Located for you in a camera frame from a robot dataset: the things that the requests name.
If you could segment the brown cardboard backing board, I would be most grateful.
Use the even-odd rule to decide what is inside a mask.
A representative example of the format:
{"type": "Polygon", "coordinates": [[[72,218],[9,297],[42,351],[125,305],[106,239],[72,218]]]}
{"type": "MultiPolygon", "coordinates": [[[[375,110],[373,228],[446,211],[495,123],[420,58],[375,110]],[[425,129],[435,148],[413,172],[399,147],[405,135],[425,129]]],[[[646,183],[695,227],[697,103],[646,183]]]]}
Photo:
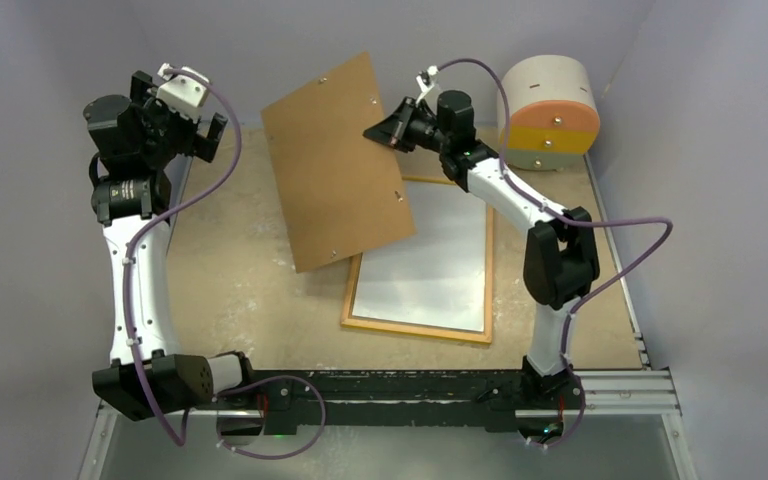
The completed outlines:
{"type": "Polygon", "coordinates": [[[367,52],[262,109],[297,272],[415,234],[395,152],[363,135],[384,117],[367,52]]]}

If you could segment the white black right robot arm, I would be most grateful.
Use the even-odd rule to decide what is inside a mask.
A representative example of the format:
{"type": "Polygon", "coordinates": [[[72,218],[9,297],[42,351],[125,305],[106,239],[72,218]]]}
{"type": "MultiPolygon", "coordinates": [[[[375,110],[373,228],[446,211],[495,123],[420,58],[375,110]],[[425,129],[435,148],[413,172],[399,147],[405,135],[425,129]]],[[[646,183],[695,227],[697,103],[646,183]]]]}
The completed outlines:
{"type": "Polygon", "coordinates": [[[524,235],[523,282],[536,310],[521,392],[533,406],[548,405],[572,381],[576,310],[600,276],[589,212],[565,209],[512,175],[500,153],[478,137],[472,99],[462,91],[443,92],[436,108],[406,97],[363,136],[403,153],[416,148],[436,153],[448,180],[524,235]]]}

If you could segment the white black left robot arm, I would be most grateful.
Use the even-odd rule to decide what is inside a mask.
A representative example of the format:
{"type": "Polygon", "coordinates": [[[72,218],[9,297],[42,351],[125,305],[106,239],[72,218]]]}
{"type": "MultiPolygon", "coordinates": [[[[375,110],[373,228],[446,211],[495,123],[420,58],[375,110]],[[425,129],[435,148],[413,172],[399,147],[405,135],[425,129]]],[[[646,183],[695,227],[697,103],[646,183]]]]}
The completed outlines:
{"type": "Polygon", "coordinates": [[[127,94],[100,97],[83,112],[96,148],[91,206],[114,289],[109,364],[93,373],[92,387],[135,421],[194,408],[218,394],[244,409],[258,395],[244,354],[185,354],[171,319],[167,251],[178,207],[166,169],[180,156],[214,159],[228,119],[217,114],[201,128],[210,95],[208,78],[166,64],[153,75],[134,73],[127,94]]]}

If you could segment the round three-drawer cabinet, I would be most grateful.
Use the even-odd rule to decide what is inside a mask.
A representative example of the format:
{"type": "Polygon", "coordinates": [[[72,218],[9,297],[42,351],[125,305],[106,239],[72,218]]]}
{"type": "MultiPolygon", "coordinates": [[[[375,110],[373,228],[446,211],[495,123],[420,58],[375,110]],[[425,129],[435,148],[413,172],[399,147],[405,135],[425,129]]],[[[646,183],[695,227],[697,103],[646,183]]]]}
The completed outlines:
{"type": "Polygon", "coordinates": [[[497,98],[505,161],[523,170],[574,166],[593,145],[600,117],[585,66],[562,55],[519,61],[502,78],[508,103],[497,98]]]}

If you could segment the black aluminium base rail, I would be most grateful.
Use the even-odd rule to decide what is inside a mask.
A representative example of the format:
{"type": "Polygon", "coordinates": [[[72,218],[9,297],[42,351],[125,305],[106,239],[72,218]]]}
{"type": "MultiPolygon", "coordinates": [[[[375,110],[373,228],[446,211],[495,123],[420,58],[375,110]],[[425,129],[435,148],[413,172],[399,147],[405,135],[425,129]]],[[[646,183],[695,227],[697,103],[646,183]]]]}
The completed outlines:
{"type": "Polygon", "coordinates": [[[257,419],[267,435],[301,426],[477,427],[540,442],[571,430],[577,416],[674,413],[665,371],[584,371],[537,381],[524,370],[258,370],[244,392],[216,395],[206,369],[154,387],[167,415],[257,419]]]}

